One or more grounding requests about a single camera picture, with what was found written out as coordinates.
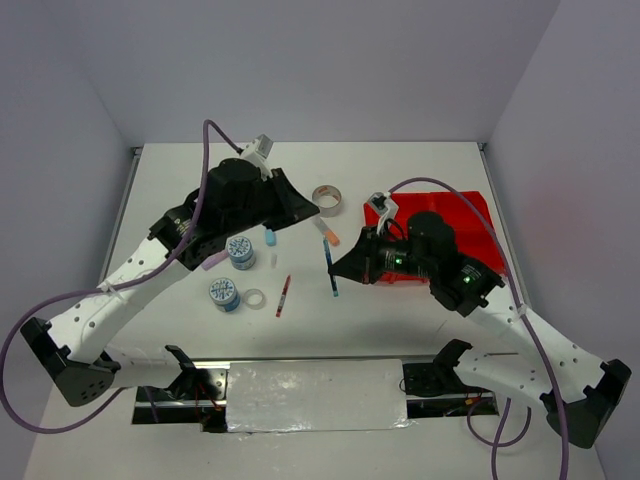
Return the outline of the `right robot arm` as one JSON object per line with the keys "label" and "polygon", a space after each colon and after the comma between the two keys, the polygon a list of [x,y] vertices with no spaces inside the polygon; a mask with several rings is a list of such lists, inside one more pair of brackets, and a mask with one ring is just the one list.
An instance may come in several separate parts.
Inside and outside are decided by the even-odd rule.
{"label": "right robot arm", "polygon": [[374,284],[386,273],[426,279],[445,309],[485,328],[529,364],[504,366],[452,340],[435,359],[436,383],[446,391],[478,386],[517,399],[545,413],[551,428],[566,430],[569,443],[579,448],[594,445],[630,380],[622,361],[599,358],[518,306],[503,278],[460,252],[454,229],[434,212],[412,215],[404,239],[362,228],[355,246],[329,272],[361,284]]}

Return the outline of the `red gel pen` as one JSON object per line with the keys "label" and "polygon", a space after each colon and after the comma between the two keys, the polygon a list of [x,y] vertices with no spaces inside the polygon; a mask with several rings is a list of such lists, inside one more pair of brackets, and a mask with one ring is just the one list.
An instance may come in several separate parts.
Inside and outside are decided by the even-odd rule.
{"label": "red gel pen", "polygon": [[281,295],[280,295],[280,298],[279,298],[279,302],[278,302],[278,305],[277,305],[277,308],[276,308],[276,312],[275,312],[276,318],[280,318],[281,315],[282,315],[282,311],[284,309],[284,305],[285,305],[285,302],[286,302],[287,294],[288,294],[288,291],[289,291],[289,288],[290,288],[291,280],[292,280],[291,274],[288,274],[286,279],[285,279],[285,282],[284,282],[284,285],[283,285],[283,288],[282,288],[282,291],[281,291]]}

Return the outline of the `blue gel pen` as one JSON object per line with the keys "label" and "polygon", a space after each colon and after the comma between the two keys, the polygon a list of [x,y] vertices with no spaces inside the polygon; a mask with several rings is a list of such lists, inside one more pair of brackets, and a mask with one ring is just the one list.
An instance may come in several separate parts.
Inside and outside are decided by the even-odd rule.
{"label": "blue gel pen", "polygon": [[325,259],[327,263],[327,272],[329,274],[332,295],[335,298],[339,296],[339,291],[338,291],[336,277],[330,271],[333,265],[333,262],[332,262],[331,251],[330,251],[330,244],[326,236],[323,236],[323,249],[324,249]]}

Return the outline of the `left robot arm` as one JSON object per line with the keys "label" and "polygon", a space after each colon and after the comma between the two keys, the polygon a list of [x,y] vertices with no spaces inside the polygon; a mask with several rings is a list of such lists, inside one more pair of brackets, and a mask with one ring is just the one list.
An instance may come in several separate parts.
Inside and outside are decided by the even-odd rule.
{"label": "left robot arm", "polygon": [[318,214],[283,170],[269,175],[228,158],[204,187],[155,222],[148,236],[98,287],[50,320],[29,318],[20,333],[67,403],[87,405],[110,388],[149,386],[189,396],[203,373],[177,346],[158,353],[110,354],[107,345],[152,300],[186,278],[230,237],[263,225],[278,231]]}

